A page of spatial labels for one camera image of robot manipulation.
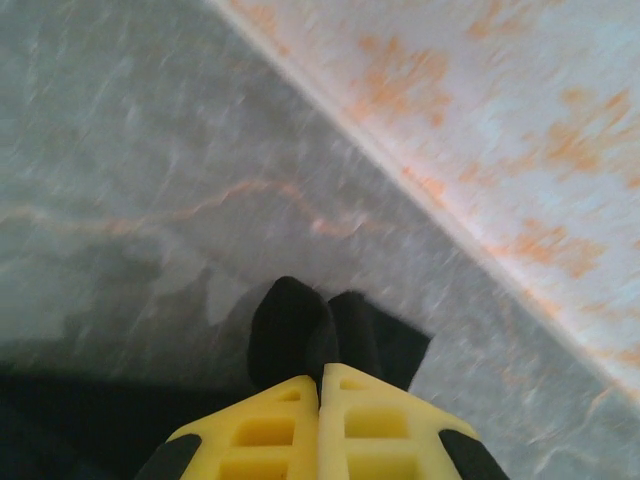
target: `yellow plastic object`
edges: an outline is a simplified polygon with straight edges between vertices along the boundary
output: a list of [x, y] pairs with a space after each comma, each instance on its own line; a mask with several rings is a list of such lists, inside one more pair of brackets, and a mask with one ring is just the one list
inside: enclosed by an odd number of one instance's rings
[[325, 366], [321, 405], [318, 480], [459, 480], [438, 432], [478, 439], [459, 418], [342, 364]]
[[190, 433], [202, 444], [181, 480], [313, 480], [316, 385], [293, 378], [186, 425], [169, 440]]

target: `gray marble floor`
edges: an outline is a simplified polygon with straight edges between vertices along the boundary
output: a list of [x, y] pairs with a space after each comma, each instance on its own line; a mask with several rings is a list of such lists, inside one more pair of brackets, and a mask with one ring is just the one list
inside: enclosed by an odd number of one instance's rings
[[241, 386], [283, 274], [435, 334], [413, 392], [514, 479], [640, 477], [640, 419], [209, 8], [0, 0], [0, 360]]

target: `marble floor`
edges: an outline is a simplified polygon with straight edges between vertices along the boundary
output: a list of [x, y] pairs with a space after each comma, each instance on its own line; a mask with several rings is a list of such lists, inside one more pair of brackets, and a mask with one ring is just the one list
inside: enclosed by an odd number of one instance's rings
[[275, 278], [435, 335], [413, 393], [514, 479], [640, 476], [640, 417], [196, 0], [0, 1], [0, 361], [247, 384]]

